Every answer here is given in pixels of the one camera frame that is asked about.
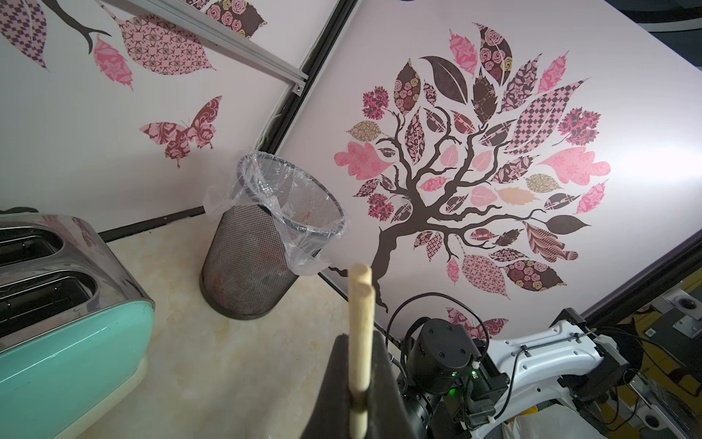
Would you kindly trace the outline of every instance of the butterfly decal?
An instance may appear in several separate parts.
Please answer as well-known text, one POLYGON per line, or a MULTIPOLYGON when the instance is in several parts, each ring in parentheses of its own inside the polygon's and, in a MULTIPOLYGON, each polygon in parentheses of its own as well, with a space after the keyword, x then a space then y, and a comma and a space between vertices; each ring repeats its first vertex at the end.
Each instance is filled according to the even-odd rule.
POLYGON ((212 125, 219 113, 219 103, 222 96, 210 100, 198 111, 189 127, 171 122, 154 122, 139 128, 147 134, 157 145, 166 145, 166 157, 174 159, 180 168, 180 159, 190 154, 190 144, 195 143, 198 148, 210 145, 212 137, 217 131, 212 125))
MULTIPOLYGON (((485 340, 485 331, 483 331, 480 323, 472 326, 473 322, 471 322, 462 314, 462 312, 455 308, 446 308, 446 311, 449 313, 449 322, 453 323, 454 325, 463 325, 465 330, 468 331, 471 339, 485 340)), ((505 323, 507 322, 509 322, 507 319, 490 319, 483 321, 485 327, 490 333, 490 338, 492 338, 493 335, 500 334, 502 328, 505 327, 505 323)))

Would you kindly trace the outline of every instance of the tree decal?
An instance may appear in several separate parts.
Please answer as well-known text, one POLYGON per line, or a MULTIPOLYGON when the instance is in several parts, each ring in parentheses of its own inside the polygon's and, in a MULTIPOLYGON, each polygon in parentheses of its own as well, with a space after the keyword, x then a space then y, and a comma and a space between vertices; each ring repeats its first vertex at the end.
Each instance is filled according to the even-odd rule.
MULTIPOLYGON (((595 152, 587 150, 599 133, 600 114, 583 108, 566 113, 585 80, 560 84, 566 55, 541 78, 540 55, 513 71, 507 40, 477 27, 479 49, 452 32, 446 52, 455 62, 420 58, 431 66, 433 84, 422 82, 410 60, 391 93, 384 86, 365 93, 362 112, 370 120, 348 130, 361 143, 352 141, 347 152, 334 156, 350 176, 365 181, 355 197, 365 197, 368 215, 380 221, 371 267, 377 304, 385 312, 378 281, 397 240, 406 236, 415 237, 413 250, 426 251, 429 263, 443 254, 454 284, 462 273, 474 287, 505 300, 512 284, 527 291, 565 285, 540 259, 576 260, 578 252, 566 250, 558 235, 587 226, 573 215, 591 211, 604 196, 606 181, 592 185, 590 179, 609 174, 609 164, 596 162, 595 152), (569 148, 559 150, 564 140, 569 148), (592 186, 551 195, 565 191, 561 184, 567 183, 592 186), (526 215, 507 213, 524 205, 533 206, 526 215), (498 222, 513 227, 492 233, 490 225, 498 222), (533 255, 509 247, 519 240, 528 241, 533 255)), ((496 322, 501 329, 506 320, 496 322)))

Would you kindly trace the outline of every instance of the black cable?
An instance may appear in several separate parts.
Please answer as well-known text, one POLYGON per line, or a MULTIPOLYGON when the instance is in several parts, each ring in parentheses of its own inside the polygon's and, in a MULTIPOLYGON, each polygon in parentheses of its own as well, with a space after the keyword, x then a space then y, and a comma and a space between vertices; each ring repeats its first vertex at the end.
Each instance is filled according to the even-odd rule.
MULTIPOLYGON (((666 355, 668 355, 670 358, 672 358, 673 361, 675 361, 680 367, 684 368, 685 370, 687 370, 687 371, 691 370, 685 363, 683 363, 683 362, 680 361, 677 357, 675 357, 675 355, 673 355, 672 353, 670 353, 670 352, 668 351, 668 349, 662 347, 660 344, 656 343, 655 341, 651 341, 651 340, 645 339, 644 337, 640 337, 640 336, 635 336, 635 335, 633 335, 633 334, 629 334, 627 331, 624 331, 623 329, 616 328, 616 327, 608 327, 608 326, 606 326, 606 327, 600 328, 600 331, 601 331, 601 332, 602 332, 602 330, 604 330, 604 332, 609 331, 610 333, 611 333, 612 331, 614 331, 614 332, 616 332, 617 334, 624 335, 624 336, 628 336, 628 337, 631 337, 631 338, 633 338, 633 339, 637 339, 637 340, 639 341, 639 346, 641 346, 641 350, 643 350, 643 351, 644 351, 644 354, 646 354, 646 356, 649 358, 649 360, 651 360, 651 363, 653 363, 653 365, 656 366, 656 367, 658 368, 658 370, 660 370, 661 372, 663 372, 663 374, 666 375, 666 376, 668 376, 668 373, 667 373, 665 370, 663 370, 663 368, 657 363, 657 361, 655 361, 655 360, 653 359, 652 356, 650 356, 650 354, 649 354, 648 352, 646 352, 646 349, 644 348, 644 345, 641 344, 642 341, 643 341, 643 342, 646 342, 646 343, 649 343, 649 344, 652 344, 652 345, 654 345, 655 347, 657 347, 658 349, 661 349, 666 355)), ((673 381, 673 380, 671 380, 671 381, 672 381, 676 386, 678 386, 682 391, 684 391, 684 392, 687 393, 688 395, 692 396, 693 398, 697 398, 698 396, 700 396, 700 393, 702 393, 702 383, 700 383, 700 385, 697 386, 697 390, 695 391, 695 393, 692 393, 691 391, 687 390, 685 387, 681 386, 679 382, 676 383, 676 382, 673 381)))
POLYGON ((483 321, 480 319, 480 317, 478 317, 478 314, 473 312, 473 310, 470 309, 469 307, 467 307, 463 302, 460 302, 447 294, 437 293, 437 292, 417 294, 416 296, 410 297, 409 299, 405 300, 404 302, 402 302, 402 304, 400 306, 397 307, 395 312, 392 314, 390 321, 388 322, 388 328, 385 330, 385 348, 388 348, 388 346, 390 344, 390 340, 388 338, 388 336, 390 334, 390 327, 392 326, 392 322, 395 320, 395 317, 400 312, 400 310, 402 308, 404 308, 410 302, 413 302, 417 299, 421 299, 423 297, 429 297, 429 296, 443 297, 444 299, 448 299, 448 300, 454 302, 456 305, 462 306, 469 313, 471 313, 473 315, 473 317, 475 317, 478 320, 478 323, 480 323, 480 326, 482 327, 483 332, 485 333, 485 347, 484 347, 482 353, 480 354, 480 356, 476 359, 476 361, 478 361, 478 362, 483 361, 485 359, 485 357, 487 356, 487 349, 490 346, 490 333, 487 331, 487 327, 485 326, 483 321))

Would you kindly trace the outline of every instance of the toaster slot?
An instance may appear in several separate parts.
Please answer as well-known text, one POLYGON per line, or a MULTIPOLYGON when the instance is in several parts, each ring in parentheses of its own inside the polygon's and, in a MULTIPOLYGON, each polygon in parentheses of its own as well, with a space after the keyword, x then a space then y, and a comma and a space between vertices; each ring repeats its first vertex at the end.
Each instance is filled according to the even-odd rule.
POLYGON ((34 227, 0 229, 0 267, 50 256, 63 241, 55 233, 34 227))
POLYGON ((0 337, 89 300, 95 282, 77 271, 60 271, 0 288, 0 337))

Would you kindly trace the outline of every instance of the pink butterfly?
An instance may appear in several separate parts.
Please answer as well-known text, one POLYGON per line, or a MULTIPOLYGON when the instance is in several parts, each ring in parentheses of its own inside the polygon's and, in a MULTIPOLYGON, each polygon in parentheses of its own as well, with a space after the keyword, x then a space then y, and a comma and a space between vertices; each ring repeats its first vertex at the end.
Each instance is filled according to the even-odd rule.
POLYGON ((195 142, 198 148, 203 148, 207 145, 210 145, 210 148, 212 148, 212 137, 217 131, 212 122, 214 122, 217 113, 219 113, 219 102, 221 100, 222 96, 217 96, 205 104, 198 111, 192 124, 187 128, 170 122, 154 122, 142 126, 139 128, 139 131, 148 134, 157 145, 166 144, 166 157, 175 159, 180 168, 180 159, 190 154, 191 142, 195 142))

